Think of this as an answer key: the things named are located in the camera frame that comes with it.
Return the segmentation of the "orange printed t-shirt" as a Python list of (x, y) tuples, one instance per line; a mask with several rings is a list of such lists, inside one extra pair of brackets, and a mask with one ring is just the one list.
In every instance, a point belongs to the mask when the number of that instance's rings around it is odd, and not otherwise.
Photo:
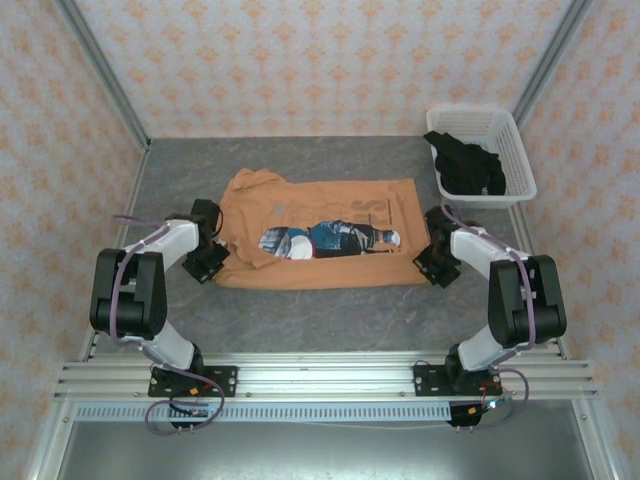
[(244, 168), (220, 202), (221, 287), (320, 290), (425, 283), (430, 243), (413, 179), (292, 183)]

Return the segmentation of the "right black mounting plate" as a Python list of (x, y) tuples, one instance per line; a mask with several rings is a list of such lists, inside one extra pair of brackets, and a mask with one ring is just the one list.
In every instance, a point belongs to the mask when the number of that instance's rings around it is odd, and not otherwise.
[(499, 396), (503, 393), (500, 379), (487, 370), (468, 372), (446, 365), (418, 363), (413, 366), (413, 385), (419, 397)]

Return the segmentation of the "black mounting plate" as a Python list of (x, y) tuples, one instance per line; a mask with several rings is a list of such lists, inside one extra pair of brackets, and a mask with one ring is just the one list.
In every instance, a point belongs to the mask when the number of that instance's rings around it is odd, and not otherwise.
[(500, 379), (487, 370), (468, 372), (446, 365), (418, 363), (413, 366), (413, 385), (419, 397), (499, 396), (503, 393)]
[(190, 376), (153, 367), (148, 386), (152, 398), (213, 398), (223, 393), (233, 398), (238, 384), (235, 366), (201, 366)]

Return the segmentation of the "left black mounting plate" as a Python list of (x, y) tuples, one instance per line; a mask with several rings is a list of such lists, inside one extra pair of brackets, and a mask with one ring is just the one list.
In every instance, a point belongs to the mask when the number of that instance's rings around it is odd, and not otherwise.
[(213, 398), (223, 393), (233, 398), (238, 384), (235, 366), (201, 366), (190, 376), (153, 367), (148, 386), (152, 398)]

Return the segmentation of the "black t-shirt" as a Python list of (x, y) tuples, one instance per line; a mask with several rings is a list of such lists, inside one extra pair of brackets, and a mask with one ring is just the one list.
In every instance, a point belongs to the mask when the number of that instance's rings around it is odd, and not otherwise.
[(477, 144), (463, 143), (449, 133), (429, 131), (423, 138), (436, 149), (435, 169), (447, 193), (458, 196), (506, 193), (506, 176), (498, 154)]

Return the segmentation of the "small circuit board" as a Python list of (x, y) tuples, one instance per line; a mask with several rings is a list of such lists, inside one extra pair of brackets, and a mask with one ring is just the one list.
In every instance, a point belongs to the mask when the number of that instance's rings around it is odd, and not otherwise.
[(466, 412), (471, 416), (482, 416), (490, 410), (496, 409), (506, 403), (511, 402), (509, 397), (498, 397), (489, 401), (483, 401), (481, 403), (472, 404), (467, 408)]
[(209, 408), (205, 407), (189, 407), (170, 404), (169, 409), (174, 417), (181, 418), (209, 418), (214, 414)]

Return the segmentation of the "white plastic basket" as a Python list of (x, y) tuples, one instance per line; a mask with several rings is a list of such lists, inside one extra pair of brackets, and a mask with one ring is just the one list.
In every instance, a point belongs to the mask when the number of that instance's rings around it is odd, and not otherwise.
[(441, 175), (436, 172), (442, 198), (462, 208), (507, 209), (536, 196), (535, 179), (510, 112), (487, 106), (444, 104), (429, 109), (425, 118), (429, 131), (448, 133), (465, 144), (496, 154), (505, 175), (506, 189), (502, 195), (454, 195), (444, 189)]

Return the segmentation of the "grey metal sheet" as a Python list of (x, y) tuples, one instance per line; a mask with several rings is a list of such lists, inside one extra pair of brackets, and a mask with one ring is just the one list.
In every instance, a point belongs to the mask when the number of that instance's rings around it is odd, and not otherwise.
[(594, 480), (573, 427), (220, 423), (169, 437), (80, 423), (59, 480)]

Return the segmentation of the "aluminium table side rail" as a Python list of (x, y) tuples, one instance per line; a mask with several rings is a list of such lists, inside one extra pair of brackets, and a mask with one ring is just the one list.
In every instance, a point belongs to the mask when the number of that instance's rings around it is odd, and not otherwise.
[[(538, 249), (534, 245), (533, 237), (530, 233), (530, 229), (528, 228), (522, 204), (516, 203), (514, 206), (509, 207), (508, 210), (519, 249), (530, 254), (537, 254)], [(558, 351), (558, 355), (563, 361), (567, 361), (571, 358), (570, 351), (565, 345), (563, 336), (554, 338), (552, 343), (555, 345), (555, 349)]]
[[(129, 191), (126, 196), (126, 202), (122, 208), (116, 211), (117, 214), (133, 214), (152, 147), (153, 141), (150, 140), (143, 148), (135, 174), (129, 182)], [(111, 224), (116, 226), (116, 236), (109, 244), (109, 247), (124, 247), (126, 245), (129, 226), (116, 222), (112, 217), (109, 217), (108, 220)], [(130, 347), (119, 347), (115, 345), (105, 333), (96, 331), (91, 326), (88, 326), (78, 360), (81, 362), (91, 362), (99, 353), (123, 355), (129, 350)]]

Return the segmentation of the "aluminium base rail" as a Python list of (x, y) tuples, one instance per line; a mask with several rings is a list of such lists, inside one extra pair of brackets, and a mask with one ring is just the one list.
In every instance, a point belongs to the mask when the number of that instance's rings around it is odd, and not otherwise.
[[(208, 355), (208, 365), (238, 369), (236, 401), (387, 401), (415, 398), (414, 365), (443, 363), (442, 351), (227, 353)], [(535, 348), (501, 366), (502, 383), (516, 399), (528, 390), (533, 400), (598, 397), (602, 386), (592, 364), (561, 356), (556, 344)], [(68, 362), (54, 388), (55, 399), (142, 401), (150, 363), (126, 353), (98, 353)]]

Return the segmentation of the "aluminium frame post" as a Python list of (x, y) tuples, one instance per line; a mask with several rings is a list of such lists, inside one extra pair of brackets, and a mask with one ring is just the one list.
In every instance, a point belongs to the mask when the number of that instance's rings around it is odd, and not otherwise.
[(571, 0), (564, 16), (552, 35), (547, 48), (535, 67), (526, 87), (512, 111), (518, 127), (521, 127), (535, 107), (551, 74), (569, 47), (594, 0)]
[(148, 151), (152, 139), (143, 127), (139, 116), (135, 112), (121, 82), (117, 78), (76, 0), (52, 0), (52, 2), (68, 24), (84, 56), (91, 64), (132, 138), (144, 152)]

